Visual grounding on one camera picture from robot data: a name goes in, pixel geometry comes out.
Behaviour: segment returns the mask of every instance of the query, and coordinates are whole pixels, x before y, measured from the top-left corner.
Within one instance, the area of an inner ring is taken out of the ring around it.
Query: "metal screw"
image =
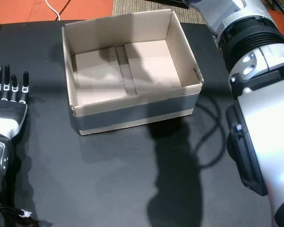
[[[249,92],[252,92],[252,90],[250,88],[246,87],[246,88],[243,89],[243,92],[244,93],[249,93]]]
[[[242,125],[241,124],[237,124],[236,129],[237,129],[237,131],[241,131],[242,130]]]

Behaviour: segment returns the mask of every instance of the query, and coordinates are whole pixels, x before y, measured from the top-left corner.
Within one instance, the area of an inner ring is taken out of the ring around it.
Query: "white cable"
[[[45,2],[46,2],[46,4],[47,4],[47,6],[48,6],[55,14],[57,14],[58,20],[61,20],[60,14],[48,3],[47,0],[45,0]]]

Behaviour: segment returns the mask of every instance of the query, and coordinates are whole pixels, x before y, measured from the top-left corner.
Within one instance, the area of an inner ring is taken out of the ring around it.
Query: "silver robotic arm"
[[[245,186],[284,227],[284,36],[260,0],[184,0],[204,17],[229,71],[228,151]]]

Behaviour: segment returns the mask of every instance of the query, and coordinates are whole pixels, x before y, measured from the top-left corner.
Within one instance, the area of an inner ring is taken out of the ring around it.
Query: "robotic hand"
[[[284,36],[260,0],[183,0],[204,17],[230,75],[228,152],[284,227]]]
[[[2,74],[3,68],[0,66],[0,191],[8,162],[14,155],[11,139],[18,135],[27,115],[29,92],[28,72],[23,74],[20,100],[18,100],[18,81],[14,74],[9,75],[8,64],[5,66],[4,85],[2,85]]]

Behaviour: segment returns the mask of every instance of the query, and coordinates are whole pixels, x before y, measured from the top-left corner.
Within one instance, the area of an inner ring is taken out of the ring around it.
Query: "gray tape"
[[[131,106],[127,108],[111,110],[76,117],[71,114],[71,121],[79,130],[107,127],[113,124],[131,122],[164,114],[192,109],[199,94],[169,98],[164,101]]]

